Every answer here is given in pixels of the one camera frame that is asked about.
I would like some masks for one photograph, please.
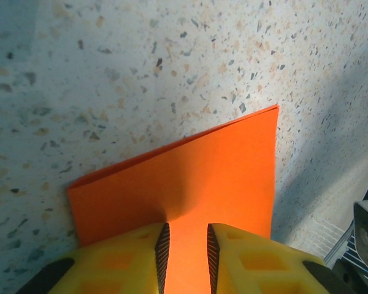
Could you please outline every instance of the black rubber pad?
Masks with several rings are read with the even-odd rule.
[[[330,294],[356,294],[343,280],[336,276],[331,269],[316,262],[302,262],[311,275],[330,293]]]
[[[74,265],[72,258],[49,263],[28,281],[16,294],[47,294]]]

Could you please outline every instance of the folded orange paper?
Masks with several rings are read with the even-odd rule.
[[[84,246],[169,222],[165,293],[210,293],[207,224],[269,237],[278,106],[84,176],[68,188]]]

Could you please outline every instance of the speckled surface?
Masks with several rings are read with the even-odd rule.
[[[368,187],[368,0],[0,1],[0,293],[76,246],[71,181],[273,104],[273,238],[322,255]]]

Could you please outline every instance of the orange card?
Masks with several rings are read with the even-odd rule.
[[[169,222],[165,293],[210,293],[207,224],[270,237],[278,106],[85,176],[68,188],[81,246]]]

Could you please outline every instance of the speckled countertop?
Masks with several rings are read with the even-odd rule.
[[[0,293],[76,246],[71,181],[273,104],[273,237],[323,256],[368,187],[368,0],[0,1]]]

